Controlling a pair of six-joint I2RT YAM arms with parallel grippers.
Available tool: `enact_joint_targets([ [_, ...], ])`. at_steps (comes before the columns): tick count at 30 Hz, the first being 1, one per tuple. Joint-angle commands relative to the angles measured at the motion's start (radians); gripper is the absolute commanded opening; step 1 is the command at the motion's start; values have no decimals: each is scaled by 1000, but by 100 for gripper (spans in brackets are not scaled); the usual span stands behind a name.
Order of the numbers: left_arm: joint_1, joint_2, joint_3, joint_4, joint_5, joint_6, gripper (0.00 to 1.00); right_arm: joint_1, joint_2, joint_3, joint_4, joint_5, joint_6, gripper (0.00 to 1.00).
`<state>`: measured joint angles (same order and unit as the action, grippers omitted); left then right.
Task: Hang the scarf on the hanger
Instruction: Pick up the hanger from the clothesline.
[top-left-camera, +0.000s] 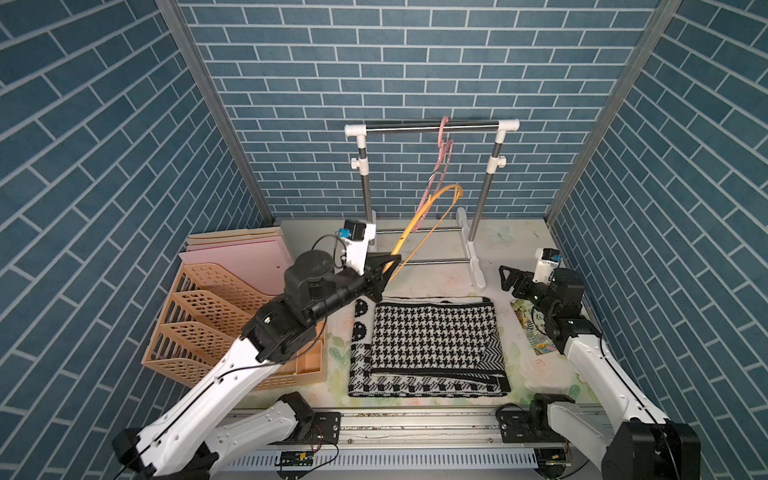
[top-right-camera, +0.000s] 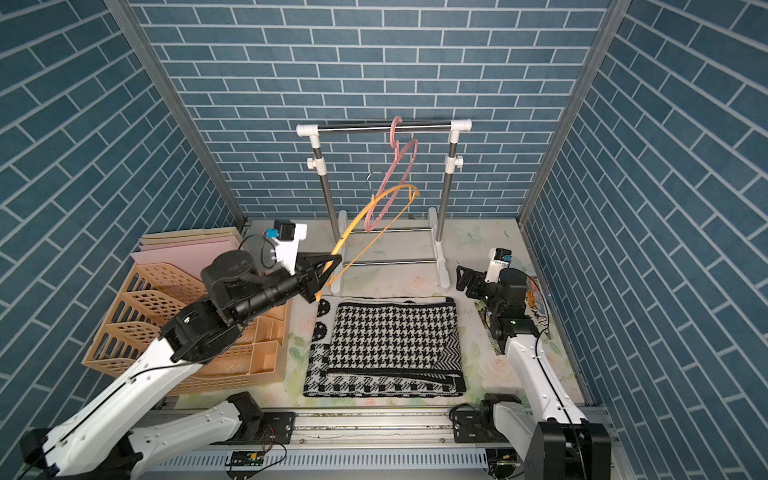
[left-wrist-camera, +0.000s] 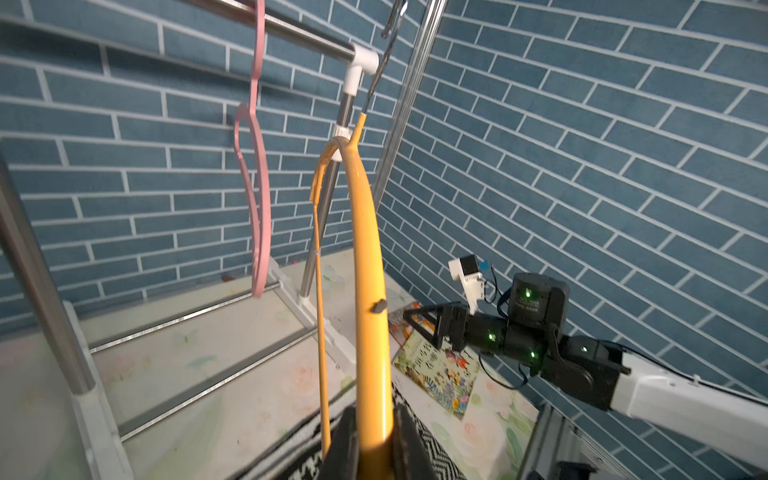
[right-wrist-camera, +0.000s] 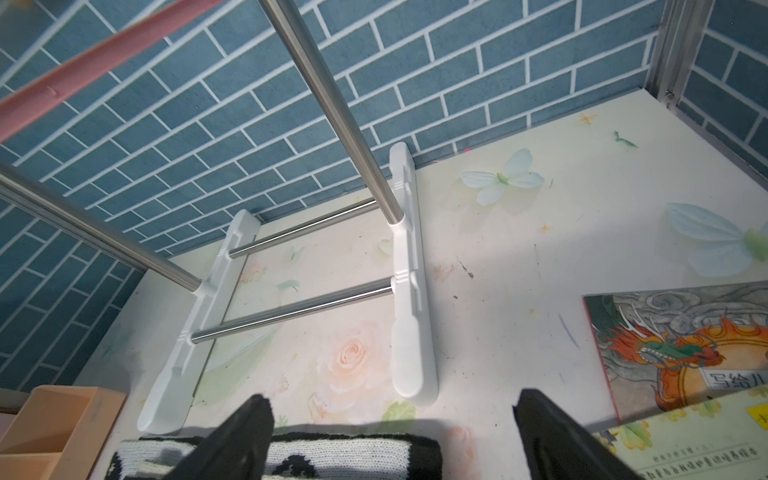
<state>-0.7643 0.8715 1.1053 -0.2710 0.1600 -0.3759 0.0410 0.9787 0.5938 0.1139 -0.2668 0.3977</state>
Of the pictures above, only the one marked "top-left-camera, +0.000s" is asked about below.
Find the smiley plaid black white scarf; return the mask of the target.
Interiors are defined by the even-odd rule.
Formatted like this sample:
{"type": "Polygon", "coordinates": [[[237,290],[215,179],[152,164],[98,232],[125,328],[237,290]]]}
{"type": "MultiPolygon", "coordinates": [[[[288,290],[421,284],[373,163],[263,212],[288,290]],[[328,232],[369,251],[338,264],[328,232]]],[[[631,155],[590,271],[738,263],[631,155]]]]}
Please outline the smiley plaid black white scarf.
{"type": "Polygon", "coordinates": [[[480,398],[503,397],[512,391],[505,367],[501,376],[475,381],[467,375],[456,378],[373,374],[370,365],[370,343],[374,310],[382,302],[471,303],[487,297],[389,297],[376,303],[366,297],[354,307],[354,324],[350,342],[348,394],[357,398],[480,398]]]}

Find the pink clothes hanger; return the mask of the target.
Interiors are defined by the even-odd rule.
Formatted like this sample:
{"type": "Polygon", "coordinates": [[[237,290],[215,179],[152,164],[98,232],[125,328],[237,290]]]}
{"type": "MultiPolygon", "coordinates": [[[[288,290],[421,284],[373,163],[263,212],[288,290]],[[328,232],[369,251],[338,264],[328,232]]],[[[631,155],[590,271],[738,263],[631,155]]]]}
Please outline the pink clothes hanger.
{"type": "Polygon", "coordinates": [[[454,140],[447,133],[447,125],[449,121],[450,121],[450,118],[447,116],[445,116],[441,120],[439,129],[438,129],[438,139],[437,139],[437,148],[438,148],[437,161],[435,163],[435,166],[432,172],[430,173],[430,176],[427,181],[427,187],[425,188],[425,191],[421,197],[421,201],[418,205],[417,210],[420,210],[427,203],[427,201],[430,198],[434,197],[437,194],[437,192],[442,188],[442,184],[447,174],[447,170],[451,161],[453,147],[454,147],[454,140]]]}

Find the houndstooth black white scarf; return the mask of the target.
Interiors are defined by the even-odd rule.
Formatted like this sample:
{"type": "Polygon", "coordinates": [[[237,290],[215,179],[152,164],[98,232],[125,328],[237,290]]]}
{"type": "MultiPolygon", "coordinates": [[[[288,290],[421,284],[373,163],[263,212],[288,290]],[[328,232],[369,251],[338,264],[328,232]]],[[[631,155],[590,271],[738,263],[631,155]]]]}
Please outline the houndstooth black white scarf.
{"type": "Polygon", "coordinates": [[[505,373],[491,300],[471,303],[382,302],[374,310],[373,374],[480,381],[505,373]]]}

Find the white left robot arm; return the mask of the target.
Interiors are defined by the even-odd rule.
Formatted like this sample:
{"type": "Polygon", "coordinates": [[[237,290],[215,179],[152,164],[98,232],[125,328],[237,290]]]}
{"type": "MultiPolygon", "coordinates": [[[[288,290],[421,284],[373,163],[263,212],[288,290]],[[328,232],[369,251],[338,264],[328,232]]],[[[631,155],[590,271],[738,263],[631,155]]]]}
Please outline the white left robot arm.
{"type": "Polygon", "coordinates": [[[311,349],[319,322],[361,296],[380,301],[400,261],[398,254],[374,253],[361,270],[337,270],[325,251],[301,254],[284,273],[284,292],[256,312],[197,385],[152,424],[113,439],[123,469],[141,479],[208,479],[249,450],[305,439],[315,412],[297,392],[262,414],[220,423],[265,378],[311,349]]]}

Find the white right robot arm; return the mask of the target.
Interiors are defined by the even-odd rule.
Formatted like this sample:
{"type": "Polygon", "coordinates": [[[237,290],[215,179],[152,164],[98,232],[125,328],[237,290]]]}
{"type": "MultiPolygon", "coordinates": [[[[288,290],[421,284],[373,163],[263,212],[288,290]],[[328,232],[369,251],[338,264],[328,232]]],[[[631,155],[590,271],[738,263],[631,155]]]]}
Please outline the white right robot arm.
{"type": "Polygon", "coordinates": [[[605,479],[697,479],[701,442],[693,428],[657,407],[611,354],[599,328],[582,313],[585,286],[577,272],[556,268],[545,282],[502,266],[501,288],[529,301],[545,333],[595,393],[611,426],[587,417],[566,395],[538,394],[531,427],[573,444],[605,479]]]}

